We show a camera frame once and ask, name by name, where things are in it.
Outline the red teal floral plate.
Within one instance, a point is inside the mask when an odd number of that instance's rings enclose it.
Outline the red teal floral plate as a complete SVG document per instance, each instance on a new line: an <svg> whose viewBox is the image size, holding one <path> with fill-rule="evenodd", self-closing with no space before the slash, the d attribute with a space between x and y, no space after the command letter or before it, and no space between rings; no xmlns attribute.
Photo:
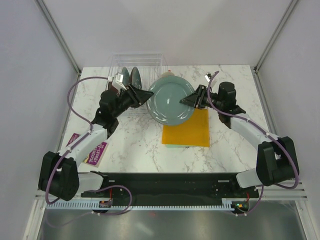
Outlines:
<svg viewBox="0 0 320 240"><path fill-rule="evenodd" d="M138 68L135 66L130 73L130 83L137 89L142 89L142 79Z"/></svg>

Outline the dark red floral plate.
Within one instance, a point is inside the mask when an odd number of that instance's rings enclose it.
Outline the dark red floral plate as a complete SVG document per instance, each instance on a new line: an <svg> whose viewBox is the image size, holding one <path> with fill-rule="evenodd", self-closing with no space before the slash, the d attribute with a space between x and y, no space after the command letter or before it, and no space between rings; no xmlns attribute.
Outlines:
<svg viewBox="0 0 320 240"><path fill-rule="evenodd" d="M121 69L121 74L123 75L122 83L124 86L128 86L130 84L130 73L126 67Z"/></svg>

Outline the grey-green ceramic plate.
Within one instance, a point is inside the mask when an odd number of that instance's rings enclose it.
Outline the grey-green ceramic plate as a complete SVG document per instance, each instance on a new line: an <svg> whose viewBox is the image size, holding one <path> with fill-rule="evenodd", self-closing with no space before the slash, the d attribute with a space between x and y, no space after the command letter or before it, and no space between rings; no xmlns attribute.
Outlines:
<svg viewBox="0 0 320 240"><path fill-rule="evenodd" d="M166 126L177 126L186 122L194 108L180 101L194 92L193 86L179 76L166 76L156 80L149 88L153 96L146 106L150 116Z"/></svg>

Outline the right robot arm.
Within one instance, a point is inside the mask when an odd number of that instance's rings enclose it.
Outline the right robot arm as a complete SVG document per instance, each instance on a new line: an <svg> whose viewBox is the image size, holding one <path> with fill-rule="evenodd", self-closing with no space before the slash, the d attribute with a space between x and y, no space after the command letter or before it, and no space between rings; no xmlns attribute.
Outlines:
<svg viewBox="0 0 320 240"><path fill-rule="evenodd" d="M299 166L293 140L267 132L253 122L236 101L235 85L231 82L219 84L218 92L199 85L190 96L183 100L196 109L212 108L218 112L220 121L229 129L239 133L256 150L255 168L239 172L236 180L229 184L229 191L235 197L242 196L248 187L282 187L283 181L295 179L292 189L299 182Z"/></svg>

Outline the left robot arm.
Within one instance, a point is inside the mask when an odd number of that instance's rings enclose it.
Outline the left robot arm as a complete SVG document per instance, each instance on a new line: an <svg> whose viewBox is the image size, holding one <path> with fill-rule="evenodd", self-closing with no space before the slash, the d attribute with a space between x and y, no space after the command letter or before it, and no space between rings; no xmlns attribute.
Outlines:
<svg viewBox="0 0 320 240"><path fill-rule="evenodd" d="M89 129L59 152L49 151L43 156L38 187L45 192L45 201L52 205L56 200L71 200L77 193L90 192L99 197L106 196L110 185L97 172L79 173L78 167L84 159L115 132L118 117L129 108L139 108L155 95L154 92L138 89L129 84L115 93L101 93L95 117Z"/></svg>

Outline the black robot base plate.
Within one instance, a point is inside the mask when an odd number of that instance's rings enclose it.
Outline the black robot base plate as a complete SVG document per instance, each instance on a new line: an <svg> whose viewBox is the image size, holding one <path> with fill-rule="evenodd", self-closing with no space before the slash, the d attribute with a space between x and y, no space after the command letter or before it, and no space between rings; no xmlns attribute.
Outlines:
<svg viewBox="0 0 320 240"><path fill-rule="evenodd" d="M255 187L240 188L235 173L106 173L102 192L84 198L111 197L114 206L217 206L223 199L258 198Z"/></svg>

